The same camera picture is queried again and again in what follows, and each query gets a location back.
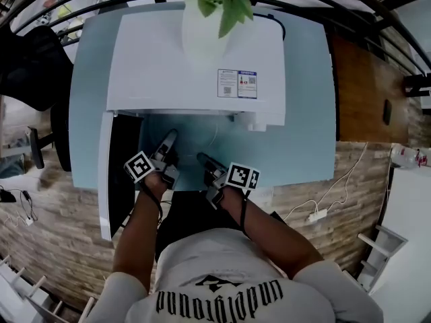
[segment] black pants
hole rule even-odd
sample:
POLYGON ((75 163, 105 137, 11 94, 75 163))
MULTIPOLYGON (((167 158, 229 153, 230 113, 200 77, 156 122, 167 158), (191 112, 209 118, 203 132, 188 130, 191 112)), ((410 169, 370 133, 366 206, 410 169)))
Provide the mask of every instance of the black pants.
POLYGON ((156 262, 169 244, 215 228, 240 230, 223 209, 214 209, 205 199, 206 192, 182 191, 172 196, 168 216, 160 224, 156 239, 156 262))

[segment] light blue tabletop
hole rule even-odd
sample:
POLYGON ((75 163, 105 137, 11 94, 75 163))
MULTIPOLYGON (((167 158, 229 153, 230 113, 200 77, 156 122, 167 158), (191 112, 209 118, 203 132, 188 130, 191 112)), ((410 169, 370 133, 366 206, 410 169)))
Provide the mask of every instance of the light blue tabletop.
MULTIPOLYGON (((183 8, 183 3, 143 5, 86 21, 73 70, 69 107, 74 186, 97 189, 100 125, 122 15, 183 8)), ((285 126, 270 126, 264 133, 248 132, 221 116, 151 115, 143 130, 143 139, 149 141, 147 147, 151 148, 170 128, 180 132, 176 146, 181 171, 177 190, 203 188, 202 170, 195 162, 198 151, 227 166, 234 161, 259 169, 261 187, 333 177, 335 89, 325 30, 318 23, 284 12, 262 7, 254 7, 253 11, 274 15, 286 28, 285 126)))

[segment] white vase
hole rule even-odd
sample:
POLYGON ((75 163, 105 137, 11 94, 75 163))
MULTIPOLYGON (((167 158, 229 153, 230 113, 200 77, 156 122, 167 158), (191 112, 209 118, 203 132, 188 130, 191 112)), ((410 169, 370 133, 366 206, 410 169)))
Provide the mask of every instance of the white vase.
POLYGON ((217 6, 208 17, 204 17, 197 0, 185 0, 183 13, 183 50, 195 69, 216 66, 223 57, 230 32, 218 38, 223 7, 217 6))

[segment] white t-shirt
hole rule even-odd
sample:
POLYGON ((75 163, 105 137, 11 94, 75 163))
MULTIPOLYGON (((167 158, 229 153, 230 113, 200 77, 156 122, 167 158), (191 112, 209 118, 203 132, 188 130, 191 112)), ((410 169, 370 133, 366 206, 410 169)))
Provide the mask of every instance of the white t-shirt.
POLYGON ((109 276, 86 322, 124 321, 381 323, 383 314, 334 262, 289 280, 241 232, 212 229, 163 250, 151 295, 131 275, 109 276))

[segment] forearm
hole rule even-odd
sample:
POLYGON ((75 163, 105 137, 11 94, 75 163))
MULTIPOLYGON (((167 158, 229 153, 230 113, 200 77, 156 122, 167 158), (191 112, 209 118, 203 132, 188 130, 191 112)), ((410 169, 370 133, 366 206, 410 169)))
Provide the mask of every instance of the forearm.
POLYGON ((148 195, 140 192, 133 213, 115 250, 113 272, 133 275, 150 290, 159 210, 148 195))
MULTIPOLYGON (((225 188, 221 205, 240 224, 242 207, 239 193, 231 188, 225 188)), ((266 214, 251 201, 247 202, 244 229, 249 238, 289 278, 293 278, 306 266, 323 260, 323 257, 304 236, 266 214)))

